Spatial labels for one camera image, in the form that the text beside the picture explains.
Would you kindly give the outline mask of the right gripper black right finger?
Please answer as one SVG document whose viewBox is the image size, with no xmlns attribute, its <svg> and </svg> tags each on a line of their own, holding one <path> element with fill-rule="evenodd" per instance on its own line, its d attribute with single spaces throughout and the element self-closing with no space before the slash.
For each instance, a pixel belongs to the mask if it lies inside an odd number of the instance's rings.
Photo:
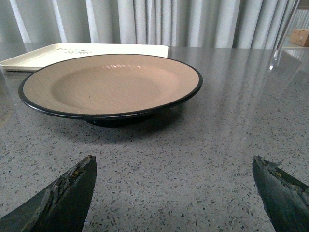
<svg viewBox="0 0 309 232">
<path fill-rule="evenodd" d="M 309 230 L 309 187 L 261 156 L 253 158 L 253 178 L 277 232 Z"/>
</svg>

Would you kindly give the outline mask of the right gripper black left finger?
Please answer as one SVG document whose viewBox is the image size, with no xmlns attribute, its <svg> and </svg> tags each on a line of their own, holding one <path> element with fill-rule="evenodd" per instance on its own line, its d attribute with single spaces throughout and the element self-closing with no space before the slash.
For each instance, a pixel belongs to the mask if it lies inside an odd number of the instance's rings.
<svg viewBox="0 0 309 232">
<path fill-rule="evenodd" d="M 87 156 L 27 202 L 0 220 L 2 232 L 80 232 L 97 177 L 94 156 Z"/>
</svg>

